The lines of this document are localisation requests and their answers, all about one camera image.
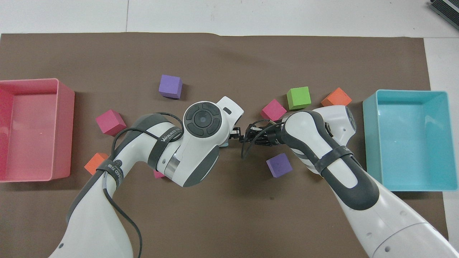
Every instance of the green cube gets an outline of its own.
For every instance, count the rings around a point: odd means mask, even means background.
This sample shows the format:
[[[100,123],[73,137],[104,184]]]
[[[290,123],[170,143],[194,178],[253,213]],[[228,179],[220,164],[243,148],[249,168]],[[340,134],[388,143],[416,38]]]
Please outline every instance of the green cube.
[[[292,88],[287,92],[288,108],[290,110],[305,108],[311,104],[309,87]]]

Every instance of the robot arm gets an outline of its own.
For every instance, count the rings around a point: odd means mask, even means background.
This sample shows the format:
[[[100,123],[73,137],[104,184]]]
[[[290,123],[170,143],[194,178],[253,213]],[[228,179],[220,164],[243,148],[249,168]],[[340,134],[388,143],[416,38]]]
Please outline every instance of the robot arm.
[[[67,230],[50,258],[131,258],[126,231],[104,194],[109,196],[138,161],[182,187],[199,183],[218,159],[218,146],[226,141],[243,110],[228,97],[219,102],[202,101],[184,115],[184,131],[161,114],[139,118],[111,156],[91,177],[67,215]]]
[[[368,256],[459,257],[435,228],[367,174],[344,146],[349,126],[352,135],[355,132],[350,112],[341,106],[341,117],[347,121],[325,123],[325,118],[336,118],[332,113],[339,107],[330,113],[327,108],[292,114],[280,135],[330,185]]]

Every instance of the black cable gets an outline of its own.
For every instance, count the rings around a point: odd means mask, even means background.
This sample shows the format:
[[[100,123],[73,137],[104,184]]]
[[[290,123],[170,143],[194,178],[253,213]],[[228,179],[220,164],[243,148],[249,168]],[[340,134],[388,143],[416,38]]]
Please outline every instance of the black cable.
[[[280,123],[274,123],[270,126],[267,126],[265,127],[263,130],[261,130],[256,136],[255,138],[253,138],[252,142],[250,143],[249,147],[247,148],[247,150],[245,151],[245,155],[244,155],[244,143],[246,142],[246,137],[247,137],[247,131],[246,131],[246,134],[244,135],[244,140],[242,142],[242,150],[241,150],[241,158],[242,159],[245,159],[248,155],[249,155],[249,151],[250,149],[252,148],[252,146],[255,145],[255,142],[257,141],[257,139],[264,133],[266,132],[269,128],[273,127],[273,126],[278,126],[278,125],[281,125],[281,124],[285,124],[285,122],[280,122]]]
[[[129,223],[131,223],[131,225],[137,232],[137,235],[139,236],[139,255],[137,257],[140,258],[142,254],[142,234],[140,233],[139,227],[137,227],[135,222],[126,213],[124,213],[124,211],[113,201],[113,199],[108,194],[107,188],[104,188],[104,195],[105,198],[107,198],[108,202],[113,206],[113,208],[115,208],[116,211],[118,211],[121,214],[121,216],[123,216]]]
[[[249,124],[249,125],[247,126],[246,132],[245,132],[245,134],[244,134],[244,140],[242,141],[242,148],[241,148],[241,158],[242,158],[242,159],[244,159],[244,158],[243,158],[243,155],[244,155],[244,146],[245,146],[245,144],[246,144],[246,142],[247,142],[247,133],[249,132],[250,128],[253,127],[253,126],[255,126],[255,125],[256,125],[257,123],[259,123],[259,122],[269,122],[269,121],[270,121],[269,119],[260,119],[260,120],[255,121],[255,122],[253,122],[253,123],[251,123],[251,124]]]
[[[182,137],[183,131],[184,131],[184,127],[183,127],[183,122],[182,122],[182,120],[180,118],[178,118],[177,116],[175,116],[173,114],[167,113],[167,112],[157,112],[157,113],[154,113],[154,114],[161,114],[161,115],[173,117],[180,123],[180,126],[182,127],[181,128],[181,132],[178,135],[176,135],[170,142],[177,141]],[[125,129],[121,130],[119,133],[117,133],[117,135],[113,139],[112,153],[110,154],[109,159],[113,160],[115,158],[114,155],[115,155],[115,150],[116,150],[116,142],[118,141],[118,138],[120,136],[122,136],[123,134],[125,134],[126,132],[129,132],[129,131],[141,132],[141,133],[144,133],[144,134],[146,134],[146,135],[148,135],[150,137],[155,138],[156,140],[159,139],[158,136],[148,132],[147,130],[139,129],[139,128],[136,128],[136,127],[125,128]],[[107,188],[106,188],[106,177],[105,177],[105,187],[104,187],[103,190],[104,190],[105,198],[107,198],[108,202],[113,206],[113,208],[116,209],[116,211],[118,211],[121,214],[121,216],[123,216],[129,223],[131,223],[131,225],[134,227],[135,231],[137,232],[137,235],[139,236],[139,256],[138,256],[138,258],[140,258],[140,255],[142,254],[142,234],[140,233],[140,229],[137,227],[135,222],[115,203],[115,201],[108,194],[108,191],[107,191]]]
[[[166,112],[157,112],[157,113],[154,113],[154,114],[161,114],[161,115],[165,115],[165,116],[170,116],[170,117],[173,117],[175,118],[179,123],[180,123],[180,126],[182,127],[181,129],[181,132],[176,135],[170,142],[174,142],[174,141],[177,141],[178,139],[180,139],[183,135],[183,122],[180,118],[178,118],[177,116],[173,115],[173,114],[170,114],[170,113],[166,113]],[[113,160],[115,157],[112,157],[113,155],[115,155],[115,149],[116,149],[116,142],[118,141],[118,138],[120,136],[122,136],[123,134],[125,134],[126,132],[129,132],[129,131],[137,131],[137,132],[141,132],[141,133],[144,133],[150,137],[153,137],[155,138],[156,140],[159,139],[158,136],[148,132],[147,130],[143,130],[143,129],[139,129],[139,128],[136,128],[136,127],[129,127],[129,128],[125,128],[123,130],[121,130],[119,133],[117,133],[117,135],[115,136],[115,138],[113,139],[113,143],[112,143],[112,153],[110,155],[110,158]]]

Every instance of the pink bin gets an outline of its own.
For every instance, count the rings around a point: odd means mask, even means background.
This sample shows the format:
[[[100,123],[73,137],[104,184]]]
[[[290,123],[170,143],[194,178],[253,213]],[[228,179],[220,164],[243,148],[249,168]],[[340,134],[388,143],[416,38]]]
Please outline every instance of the pink bin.
[[[58,79],[0,81],[0,182],[70,175],[74,102]]]

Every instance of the blue bin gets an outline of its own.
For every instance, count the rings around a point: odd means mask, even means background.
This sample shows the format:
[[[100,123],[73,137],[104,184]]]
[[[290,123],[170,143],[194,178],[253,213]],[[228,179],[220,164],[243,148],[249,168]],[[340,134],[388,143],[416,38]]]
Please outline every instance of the blue bin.
[[[363,109],[371,176],[391,191],[458,188],[446,92],[378,90]]]

